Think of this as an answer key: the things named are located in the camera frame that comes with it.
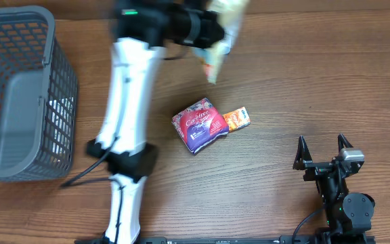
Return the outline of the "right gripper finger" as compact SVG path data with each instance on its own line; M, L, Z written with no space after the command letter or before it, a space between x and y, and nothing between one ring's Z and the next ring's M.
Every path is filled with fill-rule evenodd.
M348 141L348 139L340 133L337 137L338 141L338 151L341 152L344 148L353 148L353 145Z
M305 138L303 136L299 136L297 153L292 168L306 169L308 163L313 163L313 160L307 147Z

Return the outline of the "small orange box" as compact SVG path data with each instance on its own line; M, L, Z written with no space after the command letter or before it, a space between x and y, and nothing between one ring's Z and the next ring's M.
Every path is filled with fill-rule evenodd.
M232 112L223 115L225 122L228 124L229 132L242 129L251 124L250 117L246 108L243 106Z

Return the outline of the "red purple Carefree pack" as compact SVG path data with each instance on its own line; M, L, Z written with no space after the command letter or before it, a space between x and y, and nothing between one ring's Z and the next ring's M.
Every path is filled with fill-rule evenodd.
M208 98L174 115L172 124L194 155L218 137L229 133L229 125Z

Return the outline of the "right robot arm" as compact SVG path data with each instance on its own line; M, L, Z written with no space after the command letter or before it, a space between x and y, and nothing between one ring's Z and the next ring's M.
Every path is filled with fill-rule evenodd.
M313 161L303 136L299 137L292 168L303 170L303 180L314 181L322 198L321 208L305 217L295 228L291 243L374 243L366 232L372 228L375 200L368 194L350 192L346 178L362 168L365 156L352 146L343 134L339 134L338 155L330 161ZM302 225L319 213L326 214L326 228L319 228L314 235L299 237Z

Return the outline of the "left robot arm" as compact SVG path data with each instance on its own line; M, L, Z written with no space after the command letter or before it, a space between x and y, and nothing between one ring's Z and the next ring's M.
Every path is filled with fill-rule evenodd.
M152 90L166 42L211 47L225 35L219 13L205 1L116 1L115 40L106 116L87 153L107 162L111 183L109 225L97 243L136 243L144 184L158 148L146 139Z

